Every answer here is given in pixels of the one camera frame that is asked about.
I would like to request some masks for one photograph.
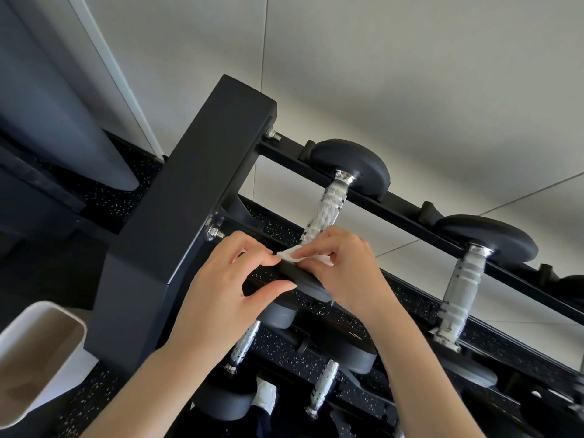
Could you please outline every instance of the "trash can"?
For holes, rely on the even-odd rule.
[[[50,301],[28,306],[0,333],[0,429],[80,384],[98,362],[84,321]]]

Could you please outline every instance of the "person's right hand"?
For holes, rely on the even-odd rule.
[[[312,273],[333,299],[361,321],[385,303],[397,299],[384,279],[369,244],[338,226],[330,226],[292,253],[293,258],[330,255],[332,266],[306,258],[298,263]]]

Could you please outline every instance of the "dumbbell rack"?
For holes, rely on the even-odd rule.
[[[210,225],[214,218],[237,221],[237,192],[259,155],[322,187],[331,182],[307,163],[314,143],[302,146],[275,133],[276,116],[272,99],[222,77],[107,254],[86,339],[90,352],[131,374],[164,344],[192,277],[213,248]],[[390,191],[375,199],[349,190],[347,199],[452,256],[464,252],[434,230],[442,215],[431,203],[420,208]],[[260,236],[257,228],[244,229]],[[584,312],[538,286],[536,270],[487,261],[485,272],[584,325]]]

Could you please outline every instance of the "white wipe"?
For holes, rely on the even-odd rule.
[[[291,254],[295,250],[300,249],[301,247],[302,247],[301,245],[297,245],[297,246],[294,246],[293,248],[283,250],[282,252],[278,252],[276,255],[281,256],[282,259],[288,263],[298,263],[298,262],[306,259],[306,257],[296,259],[296,258],[292,258]],[[331,261],[331,257],[329,257],[328,255],[312,255],[311,258],[314,258],[315,260],[319,260],[319,261],[325,263],[325,265],[327,265],[327,266],[333,265],[332,261]]]

